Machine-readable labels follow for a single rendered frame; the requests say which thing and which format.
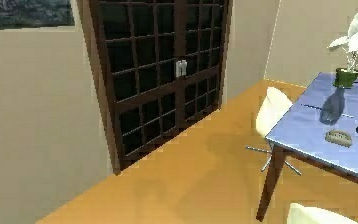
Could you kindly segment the blue top wooden dining table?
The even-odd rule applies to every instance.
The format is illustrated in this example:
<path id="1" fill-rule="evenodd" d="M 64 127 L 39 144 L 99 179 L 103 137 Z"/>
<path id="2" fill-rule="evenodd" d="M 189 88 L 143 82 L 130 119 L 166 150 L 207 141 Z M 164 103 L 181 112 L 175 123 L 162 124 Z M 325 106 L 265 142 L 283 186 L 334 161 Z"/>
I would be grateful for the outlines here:
<path id="1" fill-rule="evenodd" d="M 288 156 L 358 184 L 358 80 L 352 88 L 333 86 L 333 74 L 320 73 L 266 136 L 274 143 L 256 219 L 264 219 Z M 344 147 L 325 140 L 330 130 L 352 138 Z"/>

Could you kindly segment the dark brown glazed double door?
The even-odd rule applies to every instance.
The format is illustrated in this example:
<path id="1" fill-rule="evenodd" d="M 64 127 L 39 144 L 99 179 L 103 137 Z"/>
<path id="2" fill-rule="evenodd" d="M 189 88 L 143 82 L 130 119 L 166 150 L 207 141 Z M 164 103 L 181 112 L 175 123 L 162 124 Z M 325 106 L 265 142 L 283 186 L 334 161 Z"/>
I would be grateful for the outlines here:
<path id="1" fill-rule="evenodd" d="M 112 173 L 220 107 L 231 1 L 76 0 Z"/>

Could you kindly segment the cream chair with metal legs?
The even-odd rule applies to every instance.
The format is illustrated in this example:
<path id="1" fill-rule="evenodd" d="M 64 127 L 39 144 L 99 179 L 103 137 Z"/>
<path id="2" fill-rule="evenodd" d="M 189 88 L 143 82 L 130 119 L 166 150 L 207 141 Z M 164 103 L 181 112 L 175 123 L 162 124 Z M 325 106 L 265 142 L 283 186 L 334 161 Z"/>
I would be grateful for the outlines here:
<path id="1" fill-rule="evenodd" d="M 358 222 L 326 209 L 291 203 L 286 224 L 358 224 Z"/>
<path id="2" fill-rule="evenodd" d="M 292 105 L 292 101 L 287 97 L 286 94 L 284 94 L 282 91 L 275 87 L 268 87 L 266 91 L 266 96 L 261 104 L 261 107 L 255 120 L 255 128 L 257 133 L 265 139 L 267 134 L 270 133 L 270 131 L 275 127 L 278 121 L 284 116 L 284 114 L 290 109 Z M 261 168 L 261 172 L 265 171 L 266 168 L 270 165 L 270 161 L 272 158 L 274 143 L 269 140 L 267 140 L 267 142 L 270 147 L 270 150 L 255 148 L 252 146 L 245 146 L 245 148 L 248 150 L 262 152 L 270 155 L 266 163 Z M 296 174 L 302 174 L 289 162 L 285 161 L 285 164 Z"/>

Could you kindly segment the white leaf plant green pot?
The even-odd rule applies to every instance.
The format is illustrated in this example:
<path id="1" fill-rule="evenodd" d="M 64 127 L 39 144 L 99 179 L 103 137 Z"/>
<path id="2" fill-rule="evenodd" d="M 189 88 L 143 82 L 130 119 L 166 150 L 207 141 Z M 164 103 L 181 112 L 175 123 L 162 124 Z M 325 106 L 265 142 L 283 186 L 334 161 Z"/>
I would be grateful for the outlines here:
<path id="1" fill-rule="evenodd" d="M 327 49 L 333 52 L 343 49 L 346 54 L 346 66 L 335 70 L 333 85 L 337 88 L 352 88 L 358 78 L 358 12 L 350 22 L 347 34 L 333 40 Z"/>

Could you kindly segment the dark framed wall picture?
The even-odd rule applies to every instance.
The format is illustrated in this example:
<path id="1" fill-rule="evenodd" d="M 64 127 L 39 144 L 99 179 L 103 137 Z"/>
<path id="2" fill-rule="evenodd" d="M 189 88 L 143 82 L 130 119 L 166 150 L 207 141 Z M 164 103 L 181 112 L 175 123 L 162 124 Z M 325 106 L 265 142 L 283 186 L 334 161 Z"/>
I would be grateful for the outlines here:
<path id="1" fill-rule="evenodd" d="M 0 30 L 74 25 L 71 0 L 0 0 Z"/>

